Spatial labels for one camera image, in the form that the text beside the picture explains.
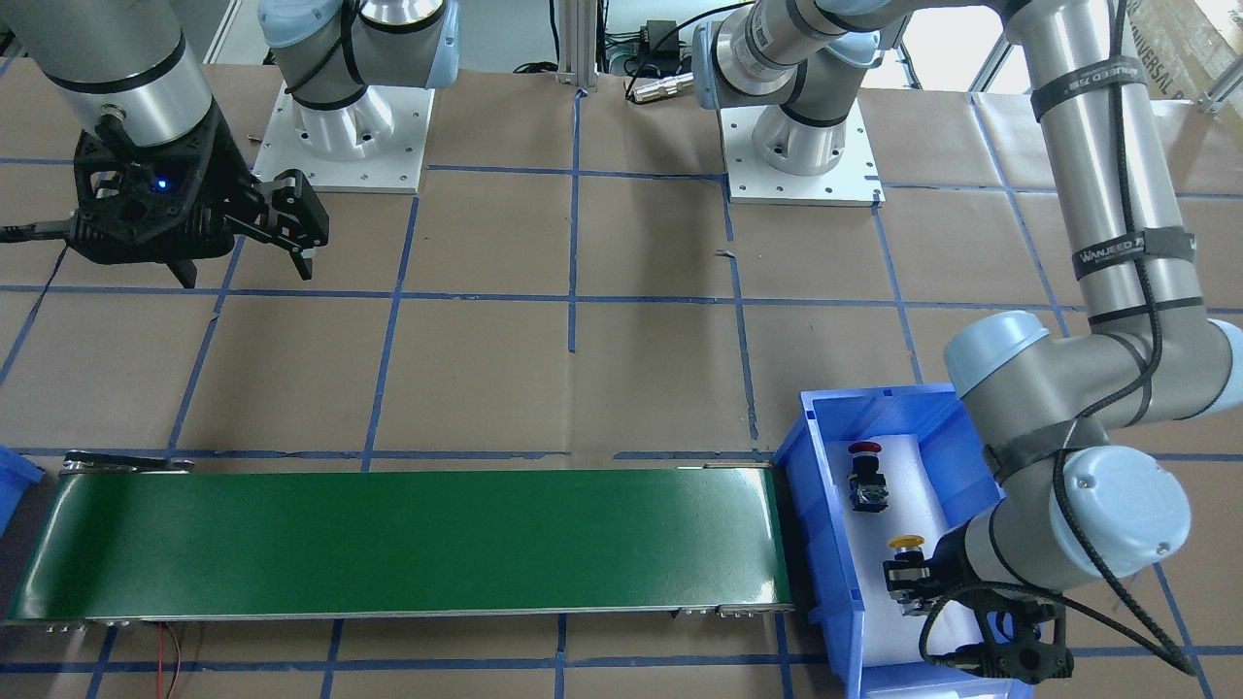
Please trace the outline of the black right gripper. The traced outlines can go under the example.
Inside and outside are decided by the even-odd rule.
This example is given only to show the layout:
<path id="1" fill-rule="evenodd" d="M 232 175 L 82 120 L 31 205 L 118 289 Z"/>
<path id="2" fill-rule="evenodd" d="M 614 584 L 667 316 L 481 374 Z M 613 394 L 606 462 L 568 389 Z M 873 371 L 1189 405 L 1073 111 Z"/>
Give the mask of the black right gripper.
<path id="1" fill-rule="evenodd" d="M 70 248 L 101 265 L 163 264 L 191 289 L 196 257 L 231 252 L 249 238 L 288 252 L 303 282 L 329 240 L 329 215 L 310 178 L 286 169 L 272 182 L 250 173 L 220 106 L 167 146 L 137 148 L 104 116 L 102 139 L 82 131 L 75 147 L 77 210 Z"/>

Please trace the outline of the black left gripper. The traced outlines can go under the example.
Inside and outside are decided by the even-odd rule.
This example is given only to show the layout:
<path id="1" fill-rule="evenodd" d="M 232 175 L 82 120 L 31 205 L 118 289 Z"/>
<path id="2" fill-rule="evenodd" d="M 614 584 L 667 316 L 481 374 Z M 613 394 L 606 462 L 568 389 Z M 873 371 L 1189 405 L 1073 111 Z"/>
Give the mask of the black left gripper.
<path id="1" fill-rule="evenodd" d="M 929 616 L 940 599 L 947 599 L 975 616 L 982 641 L 950 653 L 929 654 L 929 664 L 989 680 L 1071 677 L 1074 659 L 1065 644 L 1064 606 L 982 585 L 967 558 L 963 529 L 942 536 L 929 561 L 894 557 L 884 561 L 883 568 L 885 588 L 897 595 L 902 614 Z"/>

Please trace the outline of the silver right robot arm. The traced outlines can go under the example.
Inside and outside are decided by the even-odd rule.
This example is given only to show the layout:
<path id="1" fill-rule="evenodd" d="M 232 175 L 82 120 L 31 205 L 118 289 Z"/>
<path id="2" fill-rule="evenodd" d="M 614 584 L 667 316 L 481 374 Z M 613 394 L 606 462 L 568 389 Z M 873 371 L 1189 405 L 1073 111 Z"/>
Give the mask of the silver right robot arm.
<path id="1" fill-rule="evenodd" d="M 454 85 L 457 1 L 262 1 L 292 134 L 319 163 L 400 146 L 385 90 Z M 249 236 L 300 279 L 329 240 L 319 165 L 255 177 L 167 1 L 5 1 L 2 19 L 80 119 L 77 208 L 2 228 L 2 243 L 65 243 L 99 265 L 160 264 L 195 287 L 196 261 Z"/>

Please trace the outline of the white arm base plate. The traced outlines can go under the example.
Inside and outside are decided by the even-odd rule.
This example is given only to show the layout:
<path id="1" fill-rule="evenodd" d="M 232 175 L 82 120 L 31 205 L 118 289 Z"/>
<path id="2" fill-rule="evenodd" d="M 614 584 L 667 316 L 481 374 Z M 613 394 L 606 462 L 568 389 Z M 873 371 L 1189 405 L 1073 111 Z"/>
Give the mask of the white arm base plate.
<path id="1" fill-rule="evenodd" d="M 718 111 L 728 195 L 743 204 L 870 206 L 888 197 L 861 106 L 813 127 L 778 106 Z"/>
<path id="2" fill-rule="evenodd" d="M 273 182 L 278 173 L 297 169 L 317 193 L 416 194 L 436 95 L 372 85 L 354 104 L 316 111 L 281 93 L 254 177 Z"/>

